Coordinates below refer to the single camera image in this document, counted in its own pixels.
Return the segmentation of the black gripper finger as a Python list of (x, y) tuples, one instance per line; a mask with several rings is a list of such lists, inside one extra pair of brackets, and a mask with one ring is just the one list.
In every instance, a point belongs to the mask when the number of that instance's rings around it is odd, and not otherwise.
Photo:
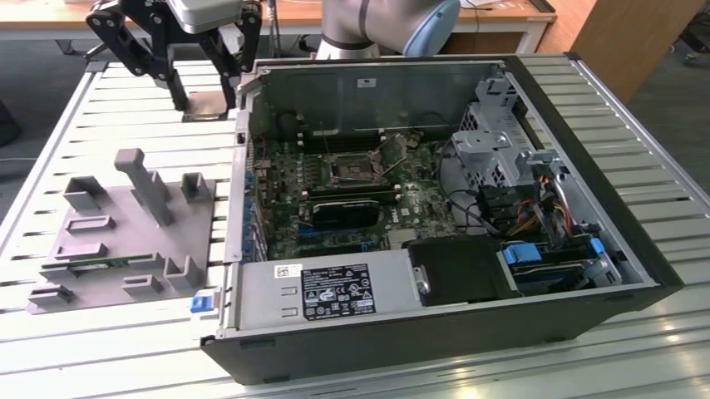
[(119, 2), (96, 2), (85, 17), (89, 28), (127, 69), (136, 76), (149, 75), (155, 84), (168, 90), (175, 109), (184, 111), (188, 99), (172, 56), (168, 52), (152, 52), (152, 39), (151, 46), (143, 46), (127, 28), (125, 20)]
[(243, 42), (239, 51), (232, 54), (224, 43), (219, 29), (208, 31), (205, 55), (220, 74), (220, 86), (227, 108), (236, 107), (235, 88), (240, 84), (240, 75), (251, 72), (260, 40), (262, 5), (259, 1), (244, 1), (236, 26)]

